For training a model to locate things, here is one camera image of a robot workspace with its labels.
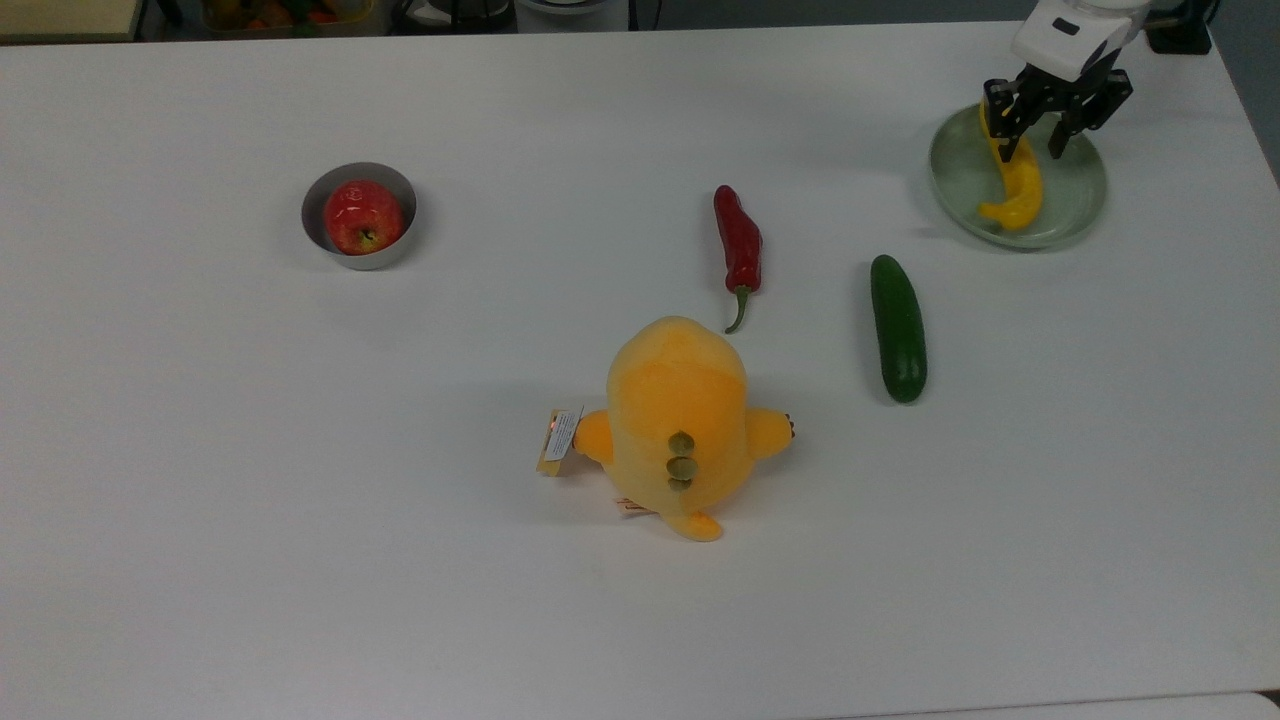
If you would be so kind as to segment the dark and white gripper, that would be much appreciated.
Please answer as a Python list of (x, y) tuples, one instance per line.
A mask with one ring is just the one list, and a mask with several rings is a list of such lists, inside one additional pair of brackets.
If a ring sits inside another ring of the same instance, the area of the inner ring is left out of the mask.
[(987, 79), (983, 86), (986, 133), (1001, 163), (1012, 160), (1021, 136), (1047, 111), (1059, 117), (1048, 141), (1053, 160), (1078, 135), (1111, 118), (1133, 94), (1128, 73), (1102, 67), (1084, 73), (1125, 47), (1149, 9), (1149, 1), (1036, 4), (1011, 44), (1028, 65), (1014, 79)]

